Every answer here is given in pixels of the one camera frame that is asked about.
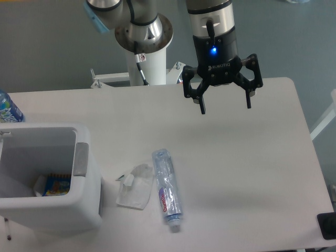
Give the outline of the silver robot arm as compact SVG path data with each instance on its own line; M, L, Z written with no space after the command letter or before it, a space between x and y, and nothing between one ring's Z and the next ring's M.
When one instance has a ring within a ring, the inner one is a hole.
M171 22L156 1L85 1L84 8L101 33L113 30L127 55L132 86L165 85L166 49L173 38ZM255 54L238 56L231 1L187 1L198 65L182 66L176 75L184 96L205 111L203 95L210 86L235 83L249 100L263 86Z

